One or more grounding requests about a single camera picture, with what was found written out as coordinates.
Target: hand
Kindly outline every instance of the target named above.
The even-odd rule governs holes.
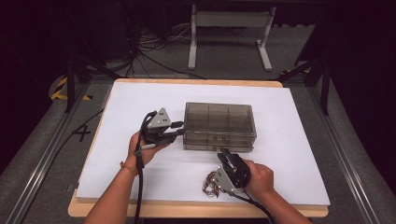
[[[266,194],[274,193],[274,172],[265,165],[244,161],[250,169],[247,192],[259,200],[266,198]]]
[[[134,155],[134,149],[136,147],[138,138],[139,138],[139,132],[134,133],[134,135],[132,135],[131,140],[129,141],[128,157],[125,161],[125,164],[128,164],[133,167],[135,167],[136,165],[136,156]],[[142,139],[140,142],[140,146],[144,146],[145,144],[146,144],[145,140]],[[161,149],[167,146],[169,145],[141,150],[140,152],[142,155],[143,164],[146,165],[147,163],[149,163],[154,157],[155,153],[157,153],[158,151],[160,151]]]

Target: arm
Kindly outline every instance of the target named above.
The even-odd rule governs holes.
[[[124,163],[129,167],[136,166],[134,147],[137,139],[138,133],[135,133],[129,143],[128,156]],[[147,164],[151,161],[154,154],[164,147],[166,146],[142,150],[143,163]],[[84,223],[125,223],[132,184],[136,175],[137,172],[125,167],[120,168],[113,181],[85,218]]]
[[[265,165],[245,161],[250,169],[251,178],[247,192],[268,209],[279,224],[311,223],[297,209],[291,206],[274,189],[274,172]]]

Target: clear plastic box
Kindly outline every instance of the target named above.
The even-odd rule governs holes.
[[[249,152],[256,140],[251,105],[186,103],[185,149]]]

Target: paper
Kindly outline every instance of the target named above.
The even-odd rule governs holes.
[[[257,139],[253,151],[240,156],[273,169],[275,188],[289,203],[330,204],[289,89],[127,82],[113,86],[77,197],[98,199],[103,194],[148,112],[165,107],[172,121],[184,120],[187,102],[251,105]],[[209,198],[202,192],[204,179],[219,165],[215,152],[183,149],[180,136],[144,169],[143,199],[240,202],[227,194]]]

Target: bracelet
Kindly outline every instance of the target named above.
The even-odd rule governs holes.
[[[125,168],[127,168],[128,170],[130,170],[130,171],[136,173],[136,175],[139,175],[139,172],[137,171],[136,168],[131,167],[131,166],[128,166],[128,165],[125,165],[125,164],[123,163],[123,161],[120,162],[120,167],[121,167],[121,168],[122,168],[122,167],[125,167]]]

